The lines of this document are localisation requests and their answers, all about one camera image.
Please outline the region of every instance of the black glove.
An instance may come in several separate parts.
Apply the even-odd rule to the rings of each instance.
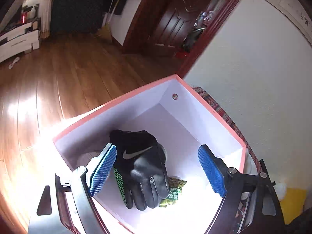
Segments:
[[[162,146],[147,131],[113,130],[110,142],[117,148],[114,174],[126,207],[133,201],[138,210],[157,207],[169,195]]]

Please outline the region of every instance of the nike logo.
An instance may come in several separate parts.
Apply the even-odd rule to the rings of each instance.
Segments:
[[[125,151],[124,151],[124,154],[122,155],[122,157],[123,157],[124,159],[128,160],[128,159],[131,159],[131,158],[133,158],[133,157],[136,157],[136,156],[142,154],[143,152],[149,150],[149,149],[152,148],[152,147],[153,147],[153,146],[148,147],[148,148],[143,149],[143,150],[140,150],[140,151],[137,151],[137,152],[134,152],[134,153],[132,153],[132,154],[127,154],[127,152],[126,152],[126,150],[125,150]]]

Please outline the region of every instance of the glove finger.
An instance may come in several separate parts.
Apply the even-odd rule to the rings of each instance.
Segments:
[[[129,184],[129,188],[132,194],[132,198],[135,202],[135,206],[137,207],[138,210],[145,210],[146,209],[146,202],[145,202],[145,198],[144,195],[142,193],[141,190],[141,184],[140,183],[136,183],[136,182],[131,182]]]
[[[145,183],[141,183],[141,186],[147,206],[150,208],[157,207],[158,194],[154,185],[154,180],[148,180]]]
[[[156,191],[160,198],[166,199],[169,195],[169,184],[168,184],[168,176],[166,169],[163,172],[163,175],[156,174],[154,177],[154,183]]]
[[[115,179],[118,184],[119,192],[121,194],[122,200],[128,209],[132,209],[133,207],[133,200],[131,198],[129,186],[124,182],[124,179],[120,172],[114,167],[113,169]]]

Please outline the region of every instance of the door panel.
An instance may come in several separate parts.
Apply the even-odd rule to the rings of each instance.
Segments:
[[[172,56],[210,0],[172,0],[148,41],[148,53]]]

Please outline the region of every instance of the green honeycomb pattern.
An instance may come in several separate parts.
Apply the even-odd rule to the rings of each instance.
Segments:
[[[124,204],[126,205],[126,207],[128,207],[128,204],[126,201],[126,196],[124,194],[124,181],[122,179],[120,172],[115,167],[114,167],[114,175],[115,175],[115,179],[116,179],[117,184],[118,184],[119,192],[120,192],[121,197],[124,201]]]

